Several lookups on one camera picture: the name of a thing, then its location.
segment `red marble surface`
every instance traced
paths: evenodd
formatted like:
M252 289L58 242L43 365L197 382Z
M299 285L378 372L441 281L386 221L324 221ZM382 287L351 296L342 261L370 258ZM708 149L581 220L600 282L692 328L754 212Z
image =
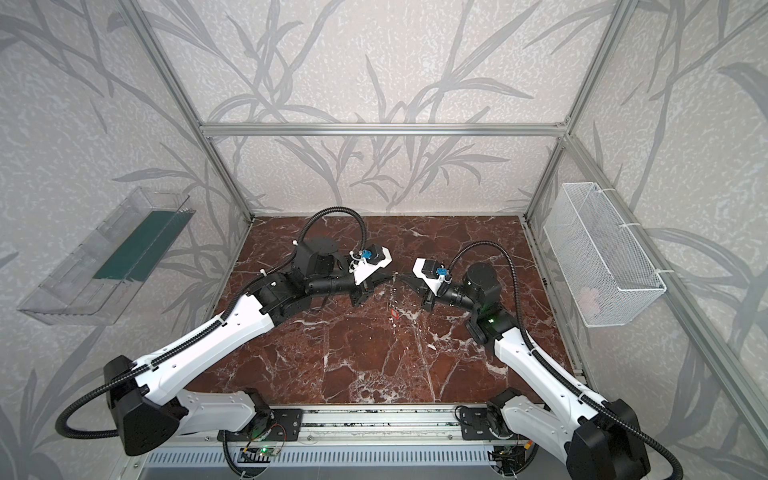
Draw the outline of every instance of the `red marble surface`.
M256 220L219 301L261 268L278 264L293 249L305 219ZM517 217L366 217L371 242L389 248L390 270L410 272L417 257L449 263L470 240L494 240L512 255L520 279L525 324L554 359L571 369L560 333ZM326 217L307 237L336 239L341 251L358 242L357 223ZM511 274L491 247L470 250L459 261L461 278L475 261L492 261L505 285L502 302L514 312ZM485 402L508 386L538 396L506 365L477 346L464 327L468 314L447 306L427 313L402 283L377 288L374 297L353 309L349 298L335 297L304 312L232 352L190 383L197 392L256 389L271 404L357 402Z

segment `cable tie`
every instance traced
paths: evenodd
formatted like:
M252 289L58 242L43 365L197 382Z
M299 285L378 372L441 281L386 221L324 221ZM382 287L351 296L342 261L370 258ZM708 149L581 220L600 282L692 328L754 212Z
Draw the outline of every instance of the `cable tie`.
M146 359L144 359L144 361L143 361L143 362L141 362L141 363L137 363L137 364L136 364L136 366L140 366L140 365L146 365L146 366L148 366L148 367L149 367L149 370L150 370L150 371L154 372L155 370L157 370L157 369L158 369L158 368L160 368L160 367L158 367L158 366L154 365L154 364L152 363L152 360L154 360L154 359L146 358Z

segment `leaf pattern wallpaper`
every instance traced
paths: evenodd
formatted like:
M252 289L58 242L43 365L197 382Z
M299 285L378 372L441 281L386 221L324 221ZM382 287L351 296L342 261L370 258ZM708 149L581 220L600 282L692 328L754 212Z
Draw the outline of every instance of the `leaf pattern wallpaper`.
M560 122L614 0L140 0L202 121ZM640 0L576 135L768 390L768 4ZM248 225L112 2L0 2L0 478L106 478L118 440L54 434L118 353L208 318ZM549 137L221 137L257 214L525 211ZM663 301L587 330L532 218L590 380L689 478L768 461ZM197 212L113 326L46 326L17 305L137 186ZM73 423L108 428L99 402ZM665 475L652 455L653 478Z
M66 440L59 411L118 354L153 351L209 318L247 232L116 4L0 2L0 478L107 478L119 439ZM16 310L138 186L196 210L113 326L47 326ZM108 428L102 402L73 424Z
M765 1L639 8L576 126L763 392L766 41ZM584 328L541 230L568 181L585 179L566 155L532 223L591 381L640 406L641 423L673 446L687 477L768 478L765 455L663 300L625 327Z
M141 4L208 122L563 121L614 8L613 0ZM521 213L529 198L521 191L535 189L553 144L217 139L251 207L284 214L319 204Z

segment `white wire mesh basket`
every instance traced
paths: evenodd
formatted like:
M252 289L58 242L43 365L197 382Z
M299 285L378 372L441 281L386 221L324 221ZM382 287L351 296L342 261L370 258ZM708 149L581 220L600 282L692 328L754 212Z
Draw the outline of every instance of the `white wire mesh basket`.
M544 232L586 326L626 325L667 291L595 183L562 184Z

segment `green insert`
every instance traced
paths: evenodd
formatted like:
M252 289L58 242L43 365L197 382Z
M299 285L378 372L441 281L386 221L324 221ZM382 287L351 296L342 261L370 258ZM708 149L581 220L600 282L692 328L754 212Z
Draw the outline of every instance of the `green insert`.
M150 212L93 277L145 282L193 213Z

